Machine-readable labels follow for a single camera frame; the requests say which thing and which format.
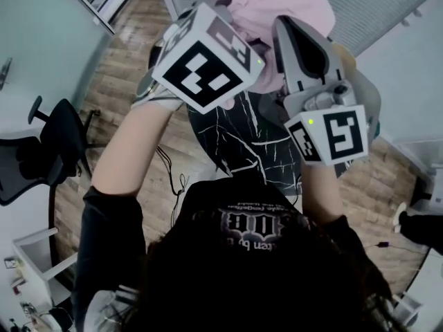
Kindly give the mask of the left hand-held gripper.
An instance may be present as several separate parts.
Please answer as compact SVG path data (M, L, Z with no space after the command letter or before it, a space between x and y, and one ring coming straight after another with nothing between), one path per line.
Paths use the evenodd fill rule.
M201 3L162 47L152 77L206 114L254 85L264 67L234 28Z

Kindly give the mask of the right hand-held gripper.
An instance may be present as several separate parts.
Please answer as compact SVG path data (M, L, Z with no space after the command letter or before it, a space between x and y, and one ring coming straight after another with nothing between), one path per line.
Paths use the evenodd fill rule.
M305 22L275 20L275 58L284 75L278 102L284 127L308 165L336 165L368 154L365 109L335 45Z

